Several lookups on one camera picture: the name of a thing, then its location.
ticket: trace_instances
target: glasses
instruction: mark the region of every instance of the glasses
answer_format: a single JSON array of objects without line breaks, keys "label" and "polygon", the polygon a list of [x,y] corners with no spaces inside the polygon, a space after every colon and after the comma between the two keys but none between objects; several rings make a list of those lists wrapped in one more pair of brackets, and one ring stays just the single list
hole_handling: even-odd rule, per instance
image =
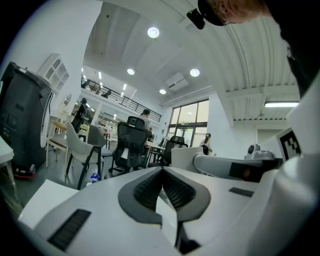
[{"label": "glasses", "polygon": [[229,17],[219,11],[219,4],[216,0],[206,0],[206,1],[211,6],[211,8],[216,12],[217,17],[219,18],[219,20],[224,26],[231,24]]}]

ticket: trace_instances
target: rectangular light fixture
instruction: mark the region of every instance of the rectangular light fixture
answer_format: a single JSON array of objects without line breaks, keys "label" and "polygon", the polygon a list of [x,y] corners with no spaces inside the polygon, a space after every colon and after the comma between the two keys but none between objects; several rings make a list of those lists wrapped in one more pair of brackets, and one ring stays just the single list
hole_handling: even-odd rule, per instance
[{"label": "rectangular light fixture", "polygon": [[298,101],[266,101],[265,108],[294,108],[299,105]]}]

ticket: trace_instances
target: floor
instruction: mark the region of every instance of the floor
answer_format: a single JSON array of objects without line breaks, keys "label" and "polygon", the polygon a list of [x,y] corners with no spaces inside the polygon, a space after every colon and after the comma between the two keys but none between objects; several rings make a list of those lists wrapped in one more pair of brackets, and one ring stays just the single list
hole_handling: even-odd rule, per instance
[{"label": "floor", "polygon": [[[41,187],[41,185],[45,182],[46,179],[58,183],[60,185],[77,189],[80,174],[82,171],[82,164],[74,161],[73,168],[70,167],[68,176],[65,176],[65,152],[63,151],[53,151],[53,148],[50,146],[49,150],[49,166],[46,167],[46,162],[42,164],[42,166],[36,171],[35,178],[31,179],[22,179],[15,178],[15,184],[18,193],[18,199],[20,204],[17,204],[14,200],[14,192],[11,187],[11,183],[9,181],[8,175],[1,171],[0,173],[0,189],[4,195],[5,200],[11,207],[12,214],[15,217],[18,217],[23,207],[28,203],[28,201],[32,198],[35,192]],[[104,166],[102,170],[102,177],[104,179],[110,179],[116,177],[118,175],[122,175],[123,172],[113,171],[110,173],[108,170],[112,165],[112,157],[106,157],[104,159]],[[89,169],[84,176],[81,188],[84,188],[88,182],[91,182],[90,176],[93,173],[98,172],[98,166],[96,164],[90,164]],[[165,201],[168,202],[166,195],[160,196],[164,197]]]}]

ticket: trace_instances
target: person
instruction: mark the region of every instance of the person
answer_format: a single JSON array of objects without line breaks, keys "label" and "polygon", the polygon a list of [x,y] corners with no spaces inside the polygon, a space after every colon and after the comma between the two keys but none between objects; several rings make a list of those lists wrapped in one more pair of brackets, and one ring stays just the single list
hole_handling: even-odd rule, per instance
[{"label": "person", "polygon": [[205,139],[203,139],[199,145],[200,147],[203,147],[203,153],[207,156],[209,155],[209,152],[213,151],[211,148],[210,142],[211,142],[211,134],[207,133],[205,135]]},{"label": "person", "polygon": [[138,116],[139,118],[141,118],[144,121],[144,127],[149,131],[150,127],[151,127],[151,122],[148,119],[148,117],[150,116],[150,110],[149,109],[144,109],[143,112],[141,113],[140,116]]},{"label": "person", "polygon": [[84,121],[84,114],[88,108],[86,103],[87,103],[87,99],[83,98],[81,100],[81,105],[79,107],[79,110],[76,112],[75,117],[71,123],[76,133],[79,133],[80,126],[82,125],[82,123]]},{"label": "person", "polygon": [[208,22],[216,26],[272,17],[279,25],[282,39],[288,44],[287,59],[300,97],[303,97],[320,69],[316,32],[319,31],[319,1],[198,0],[198,9]]}]

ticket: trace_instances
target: white chair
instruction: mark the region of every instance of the white chair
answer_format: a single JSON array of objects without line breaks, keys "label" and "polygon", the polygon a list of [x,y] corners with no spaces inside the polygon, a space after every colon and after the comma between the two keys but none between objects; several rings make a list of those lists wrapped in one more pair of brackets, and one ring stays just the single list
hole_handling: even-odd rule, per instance
[{"label": "white chair", "polygon": [[91,145],[82,141],[72,124],[67,121],[66,123],[66,143],[71,151],[71,155],[69,158],[69,162],[67,168],[65,170],[65,175],[67,176],[69,173],[70,164],[72,158],[79,161],[82,165],[82,171],[80,175],[80,179],[78,182],[77,189],[80,190],[82,181],[84,179],[85,173],[87,172],[87,167],[89,164],[97,164],[98,165],[98,174],[100,175],[101,179],[101,162],[103,162],[103,158],[101,157],[101,148],[100,145]]}]

